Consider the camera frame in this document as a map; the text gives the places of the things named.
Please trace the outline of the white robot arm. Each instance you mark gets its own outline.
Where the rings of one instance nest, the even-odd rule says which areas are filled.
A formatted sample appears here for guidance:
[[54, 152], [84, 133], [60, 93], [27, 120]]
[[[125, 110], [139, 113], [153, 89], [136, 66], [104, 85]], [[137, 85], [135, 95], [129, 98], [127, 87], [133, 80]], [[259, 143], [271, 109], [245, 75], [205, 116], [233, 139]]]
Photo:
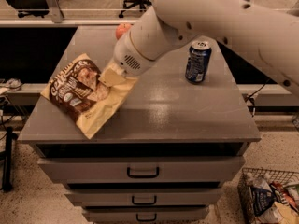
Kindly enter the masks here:
[[151, 0], [116, 43], [111, 62], [141, 75], [167, 52], [213, 38], [299, 96], [299, 18], [245, 0]]

